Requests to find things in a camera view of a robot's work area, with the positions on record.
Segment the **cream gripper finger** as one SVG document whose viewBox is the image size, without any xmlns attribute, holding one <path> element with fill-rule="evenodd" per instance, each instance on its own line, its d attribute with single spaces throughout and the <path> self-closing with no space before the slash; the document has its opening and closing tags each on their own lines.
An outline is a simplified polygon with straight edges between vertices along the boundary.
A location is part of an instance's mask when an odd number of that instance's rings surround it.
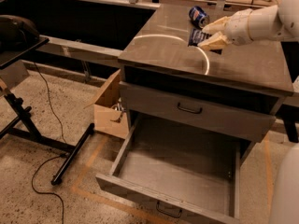
<svg viewBox="0 0 299 224">
<path fill-rule="evenodd" d="M 222 32 L 217 32 L 210 38 L 200 42 L 198 47 L 203 50 L 224 49 L 231 44 L 231 41 Z"/>
<path fill-rule="evenodd" d="M 213 21 L 212 23 L 206 25 L 203 28 L 203 32 L 209 35 L 214 35 L 218 32 L 221 32 L 222 34 L 226 35 L 226 26 L 228 22 L 230 21 L 231 17 L 224 16 L 216 21 Z"/>
</svg>

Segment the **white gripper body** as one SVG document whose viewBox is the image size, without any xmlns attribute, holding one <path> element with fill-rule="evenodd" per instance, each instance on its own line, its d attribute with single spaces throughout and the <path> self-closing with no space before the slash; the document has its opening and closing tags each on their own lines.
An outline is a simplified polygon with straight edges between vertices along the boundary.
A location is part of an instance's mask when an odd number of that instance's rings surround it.
<svg viewBox="0 0 299 224">
<path fill-rule="evenodd" d="M 235 45 L 242 46 L 252 42 L 249 36 L 249 16 L 252 9 L 237 11 L 227 21 L 224 34 Z"/>
</svg>

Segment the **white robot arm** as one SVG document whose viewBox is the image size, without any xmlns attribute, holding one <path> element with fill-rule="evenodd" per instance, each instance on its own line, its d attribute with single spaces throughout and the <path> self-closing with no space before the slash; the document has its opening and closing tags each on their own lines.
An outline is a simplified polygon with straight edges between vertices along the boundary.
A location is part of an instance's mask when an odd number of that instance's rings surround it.
<svg viewBox="0 0 299 224">
<path fill-rule="evenodd" d="M 204 50 L 224 49 L 230 44 L 241 46 L 256 40 L 280 41 L 289 71 L 298 76 L 299 0 L 240 10 L 210 23 L 203 32 L 209 35 L 198 44 Z M 279 167 L 269 224 L 299 224 L 299 145 L 289 150 Z"/>
</svg>

